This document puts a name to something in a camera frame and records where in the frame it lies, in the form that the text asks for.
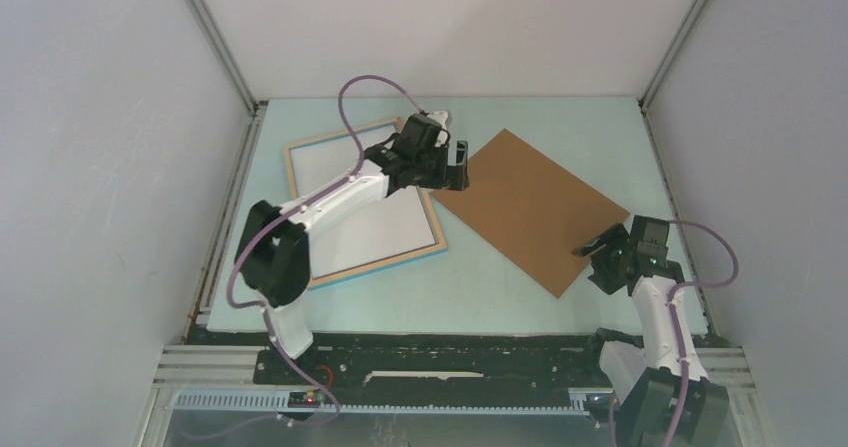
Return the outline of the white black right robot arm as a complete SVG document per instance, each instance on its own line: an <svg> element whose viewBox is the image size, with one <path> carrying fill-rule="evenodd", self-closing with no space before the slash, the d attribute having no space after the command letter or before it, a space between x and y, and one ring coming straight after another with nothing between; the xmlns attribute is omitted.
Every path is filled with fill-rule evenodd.
<svg viewBox="0 0 848 447"><path fill-rule="evenodd" d="M684 315L681 265L668 257L672 221L634 216L574 250L590 260L590 281L607 295L626 290L636 307L642 340L609 329L597 330L595 349L581 359L585 378L611 382L610 441L640 446L717 444L729 413L727 389L710 380L696 352Z"/></svg>

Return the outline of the hot air balloon photo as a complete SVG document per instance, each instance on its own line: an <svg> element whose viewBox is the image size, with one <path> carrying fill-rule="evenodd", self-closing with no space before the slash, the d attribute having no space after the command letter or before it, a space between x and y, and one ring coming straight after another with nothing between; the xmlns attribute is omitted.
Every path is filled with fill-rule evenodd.
<svg viewBox="0 0 848 447"><path fill-rule="evenodd" d="M309 194L307 197L300 198L310 198L314 194L322 191L324 188L333 185L334 182L339 179L348 180L351 168L343 171L343 173L335 180L331 181L331 183L324 185ZM386 193L388 180L383 177L381 173L379 166L371 162L364 162L357 174L357 182L353 187L348 186L344 188L343 191L320 201L318 205L313 208L313 211L318 214L318 220L315 226L308 229L309 251L310 236L312 234L317 235L324 232L332 228L332 226L337 224L339 221L353 215L358 210L370 204L385 200L393 194L401 191L398 190L388 195Z"/></svg>

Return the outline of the wooden picture frame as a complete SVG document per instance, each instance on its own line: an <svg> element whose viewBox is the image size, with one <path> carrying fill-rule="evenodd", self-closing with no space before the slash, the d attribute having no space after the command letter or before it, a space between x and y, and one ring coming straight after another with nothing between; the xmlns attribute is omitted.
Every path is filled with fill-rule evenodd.
<svg viewBox="0 0 848 447"><path fill-rule="evenodd" d="M347 131L341 130L289 143L283 155L291 196L300 198L353 167L358 151ZM308 288L327 287L447 248L430 192L409 187L312 234Z"/></svg>

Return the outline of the brown frame backing board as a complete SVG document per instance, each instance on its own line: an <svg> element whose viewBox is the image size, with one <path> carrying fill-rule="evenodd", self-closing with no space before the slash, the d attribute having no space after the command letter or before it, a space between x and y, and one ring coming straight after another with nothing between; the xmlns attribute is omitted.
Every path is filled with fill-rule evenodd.
<svg viewBox="0 0 848 447"><path fill-rule="evenodd" d="M433 198L556 298L588 264L573 250L629 216L508 130L470 157L468 176Z"/></svg>

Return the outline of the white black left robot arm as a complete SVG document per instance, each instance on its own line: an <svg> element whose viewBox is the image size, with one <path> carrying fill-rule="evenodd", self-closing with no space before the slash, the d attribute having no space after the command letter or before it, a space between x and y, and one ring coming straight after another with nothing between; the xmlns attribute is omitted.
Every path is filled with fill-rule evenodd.
<svg viewBox="0 0 848 447"><path fill-rule="evenodd" d="M310 243L365 207L415 189L469 187L465 141L453 142L447 111L416 112L387 139L359 149L354 166L311 194L249 210L226 286L231 307L257 306L273 345L278 371L304 383L316 357L302 297L311 279Z"/></svg>

